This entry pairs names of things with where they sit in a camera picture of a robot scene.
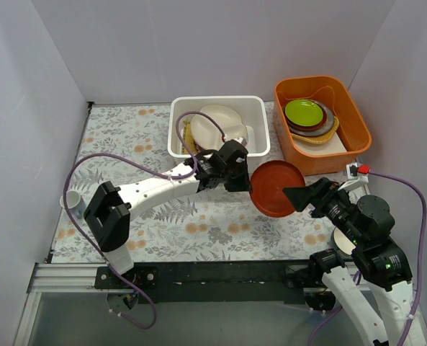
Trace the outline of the cream divided plate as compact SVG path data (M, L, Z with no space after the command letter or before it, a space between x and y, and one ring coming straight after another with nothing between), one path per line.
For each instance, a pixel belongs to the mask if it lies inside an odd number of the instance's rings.
M226 140L243 137L245 125L241 116L232 108L222 105L207 105L200 112L211 117L225 134ZM204 149L219 150L223 145L221 131L209 119L194 115L191 120L191 131L194 142Z

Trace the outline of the red brown plate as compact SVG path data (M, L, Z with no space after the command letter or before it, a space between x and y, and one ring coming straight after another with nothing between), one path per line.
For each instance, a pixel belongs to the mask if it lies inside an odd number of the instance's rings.
M295 211L283 189L304 187L305 178L289 162L273 160L259 166L251 175L250 183L250 197L254 206L268 217L283 218Z

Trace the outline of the pale blue rimmed plate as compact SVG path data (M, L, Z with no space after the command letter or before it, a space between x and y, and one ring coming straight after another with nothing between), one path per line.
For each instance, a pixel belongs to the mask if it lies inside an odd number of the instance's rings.
M244 133L244 136L243 136L242 144L243 144L245 147L247 147L247 145L250 143L249 134L248 134L248 127L247 127L247 126L245 126L245 127L244 127L244 130L245 130L245 133Z

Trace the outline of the yellow bamboo mat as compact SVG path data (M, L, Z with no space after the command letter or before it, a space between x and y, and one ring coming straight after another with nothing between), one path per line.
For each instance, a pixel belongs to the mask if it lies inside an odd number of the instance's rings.
M182 138L184 144L181 145L181 154L188 155L189 151L195 154L197 150L195 148L194 139L192 137L191 122L189 119L183 120Z

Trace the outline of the pink polka dot plate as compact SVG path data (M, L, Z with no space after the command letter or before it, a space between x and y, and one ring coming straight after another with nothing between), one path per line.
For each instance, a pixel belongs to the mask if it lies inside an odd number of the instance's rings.
M198 154L198 153L200 153L202 151L204 151L204 148L202 148L200 145L198 145L196 142L194 142L194 152L196 154Z

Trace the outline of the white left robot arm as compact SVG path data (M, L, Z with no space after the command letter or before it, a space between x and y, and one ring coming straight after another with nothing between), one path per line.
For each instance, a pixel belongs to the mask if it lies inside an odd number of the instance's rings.
M251 191L247 156L242 143L230 140L219 150L203 151L143 181L120 186L100 184L84 211L84 220L112 268L112 281L120 288L129 288L136 279L126 246L132 220L158 205L218 185L228 192Z

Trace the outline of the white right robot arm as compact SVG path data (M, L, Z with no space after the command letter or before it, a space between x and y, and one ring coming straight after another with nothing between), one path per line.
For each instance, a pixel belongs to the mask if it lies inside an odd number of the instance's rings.
M418 299L404 251L392 240L395 220L385 200L365 195L355 204L336 182L322 178L283 193L296 211L311 205L313 218L326 217L354 245L351 257L376 303L371 305L334 249L316 252L308 276L327 287L346 311L364 345L425 345L421 322L411 308Z

